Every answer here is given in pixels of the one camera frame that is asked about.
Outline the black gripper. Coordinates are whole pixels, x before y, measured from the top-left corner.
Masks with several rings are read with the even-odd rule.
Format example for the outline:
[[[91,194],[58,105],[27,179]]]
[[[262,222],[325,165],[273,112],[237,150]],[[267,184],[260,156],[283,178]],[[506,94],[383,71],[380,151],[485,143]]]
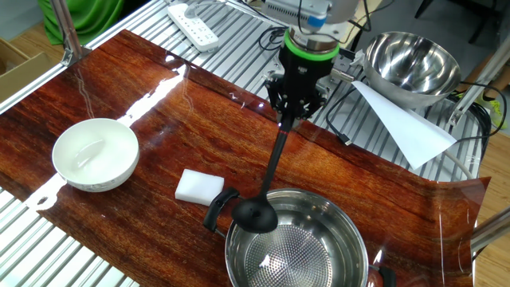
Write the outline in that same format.
[[[286,110],[294,116],[294,128],[301,121],[309,120],[326,104],[328,91],[316,89],[316,82],[330,74],[338,53],[338,49],[325,54],[280,50],[278,57],[284,66],[284,76],[271,75],[265,81],[269,102],[277,113],[277,122],[281,122],[284,113],[282,95],[287,96]]]

